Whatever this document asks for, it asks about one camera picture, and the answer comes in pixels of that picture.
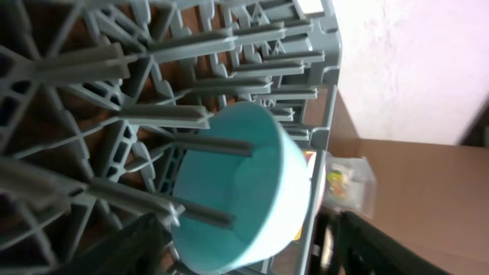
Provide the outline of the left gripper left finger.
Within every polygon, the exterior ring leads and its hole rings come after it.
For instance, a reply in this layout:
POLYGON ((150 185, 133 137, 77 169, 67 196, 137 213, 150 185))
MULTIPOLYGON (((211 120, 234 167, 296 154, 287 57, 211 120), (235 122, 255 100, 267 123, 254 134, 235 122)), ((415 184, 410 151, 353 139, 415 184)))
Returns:
POLYGON ((157 216, 148 213, 49 275, 154 275, 170 241, 157 216))

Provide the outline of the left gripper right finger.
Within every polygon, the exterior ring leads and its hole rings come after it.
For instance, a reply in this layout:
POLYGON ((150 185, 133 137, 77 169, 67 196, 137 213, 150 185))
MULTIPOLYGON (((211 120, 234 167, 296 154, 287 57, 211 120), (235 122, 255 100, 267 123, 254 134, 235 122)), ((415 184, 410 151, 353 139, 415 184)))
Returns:
POLYGON ((447 275, 353 212, 338 219, 335 254, 347 275, 447 275))

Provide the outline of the green snack wrapper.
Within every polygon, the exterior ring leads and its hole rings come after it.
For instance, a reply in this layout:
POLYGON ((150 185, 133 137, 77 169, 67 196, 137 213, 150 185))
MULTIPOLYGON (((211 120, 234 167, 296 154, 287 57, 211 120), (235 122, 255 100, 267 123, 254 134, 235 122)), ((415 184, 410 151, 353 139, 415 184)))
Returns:
POLYGON ((328 173, 326 179, 329 182, 329 189, 332 192, 332 195, 339 199, 344 199, 349 183, 348 175, 340 170, 333 170, 328 173))

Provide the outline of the light blue bowl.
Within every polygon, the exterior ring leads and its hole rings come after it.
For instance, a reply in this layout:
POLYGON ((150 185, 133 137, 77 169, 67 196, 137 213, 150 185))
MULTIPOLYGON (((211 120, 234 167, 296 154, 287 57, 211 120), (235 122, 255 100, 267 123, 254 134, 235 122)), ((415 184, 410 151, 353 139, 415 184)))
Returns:
POLYGON ((227 273, 282 251, 303 226, 309 179, 303 152, 264 107, 239 102, 215 114, 205 136, 247 141, 251 157, 189 150, 173 195, 234 218, 230 229, 180 218, 172 229, 182 262, 227 273))

